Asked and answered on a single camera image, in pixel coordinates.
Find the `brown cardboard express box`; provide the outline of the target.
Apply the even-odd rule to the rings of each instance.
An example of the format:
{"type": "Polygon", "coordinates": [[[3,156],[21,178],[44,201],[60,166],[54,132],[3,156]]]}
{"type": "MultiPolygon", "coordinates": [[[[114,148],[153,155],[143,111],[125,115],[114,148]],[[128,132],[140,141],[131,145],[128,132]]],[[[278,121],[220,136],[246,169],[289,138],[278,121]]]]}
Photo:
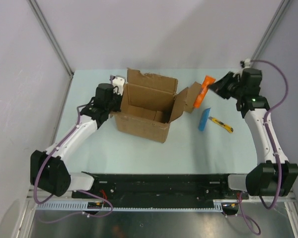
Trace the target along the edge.
{"type": "Polygon", "coordinates": [[[164,143],[186,105],[189,88],[177,93],[177,86],[176,78],[128,68],[121,111],[114,114],[117,129],[164,143]]]}

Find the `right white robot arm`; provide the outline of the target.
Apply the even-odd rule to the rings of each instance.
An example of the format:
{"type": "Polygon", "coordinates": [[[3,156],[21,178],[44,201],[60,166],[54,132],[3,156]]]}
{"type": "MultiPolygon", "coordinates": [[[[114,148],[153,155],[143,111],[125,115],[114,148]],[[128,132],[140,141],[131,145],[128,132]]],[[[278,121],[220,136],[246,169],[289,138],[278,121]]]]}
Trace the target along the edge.
{"type": "Polygon", "coordinates": [[[208,86],[224,99],[235,98],[236,109],[248,125],[257,154],[257,166],[248,174],[230,174],[219,186],[219,193],[231,199],[237,191],[251,196],[287,196],[296,178],[298,165],[290,163],[274,132],[270,106],[260,95],[262,72],[244,68],[240,73],[229,72],[208,86]]]}

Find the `yellow utility knife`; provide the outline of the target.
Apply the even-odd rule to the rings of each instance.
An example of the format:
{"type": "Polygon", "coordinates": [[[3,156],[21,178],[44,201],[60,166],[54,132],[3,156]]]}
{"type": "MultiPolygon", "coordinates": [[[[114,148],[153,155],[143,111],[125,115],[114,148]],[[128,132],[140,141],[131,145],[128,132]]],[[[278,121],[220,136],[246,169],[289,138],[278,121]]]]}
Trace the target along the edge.
{"type": "Polygon", "coordinates": [[[223,123],[222,121],[220,121],[219,119],[215,118],[215,117],[209,117],[209,119],[219,125],[220,127],[224,128],[227,132],[229,133],[233,133],[233,128],[231,126],[229,126],[228,124],[223,123]]]}

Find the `red object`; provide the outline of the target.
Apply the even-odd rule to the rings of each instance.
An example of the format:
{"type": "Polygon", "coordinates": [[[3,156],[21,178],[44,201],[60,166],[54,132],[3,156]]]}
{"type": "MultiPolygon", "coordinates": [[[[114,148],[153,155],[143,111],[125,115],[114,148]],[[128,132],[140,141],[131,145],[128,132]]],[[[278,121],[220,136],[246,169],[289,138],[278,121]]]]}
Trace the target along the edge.
{"type": "Polygon", "coordinates": [[[215,82],[215,80],[216,79],[211,77],[211,76],[208,76],[208,75],[205,76],[205,79],[204,79],[204,81],[201,85],[201,90],[200,90],[200,92],[199,92],[199,94],[198,94],[198,96],[197,96],[197,98],[196,98],[196,100],[193,104],[194,108],[199,108],[200,107],[202,101],[204,100],[204,98],[205,98],[205,96],[208,92],[208,87],[211,84],[213,84],[215,82]]]}

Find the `blue object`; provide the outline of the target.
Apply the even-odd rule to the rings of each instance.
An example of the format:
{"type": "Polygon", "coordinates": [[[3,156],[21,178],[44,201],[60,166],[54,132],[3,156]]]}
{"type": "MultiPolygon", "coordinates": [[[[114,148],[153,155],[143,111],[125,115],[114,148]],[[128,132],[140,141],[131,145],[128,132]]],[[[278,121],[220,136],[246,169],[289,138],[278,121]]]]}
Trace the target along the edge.
{"type": "Polygon", "coordinates": [[[211,108],[206,108],[203,110],[200,120],[199,120],[199,124],[198,124],[198,130],[199,131],[204,131],[206,124],[207,124],[207,120],[209,118],[209,114],[210,114],[210,110],[211,108]]]}

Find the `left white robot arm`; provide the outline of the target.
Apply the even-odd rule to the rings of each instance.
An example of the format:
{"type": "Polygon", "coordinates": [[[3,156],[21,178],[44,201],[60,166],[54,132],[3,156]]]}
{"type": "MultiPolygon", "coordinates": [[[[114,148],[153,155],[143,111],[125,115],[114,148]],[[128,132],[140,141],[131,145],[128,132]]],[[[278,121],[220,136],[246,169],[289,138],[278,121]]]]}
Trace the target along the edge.
{"type": "Polygon", "coordinates": [[[34,151],[30,157],[30,182],[36,192],[39,188],[57,197],[67,191],[82,190],[95,198],[100,186],[87,173],[70,173],[67,164],[70,156],[83,142],[119,112],[125,79],[115,76],[109,83],[100,83],[91,100],[77,107],[77,121],[67,134],[44,151],[34,151]]]}

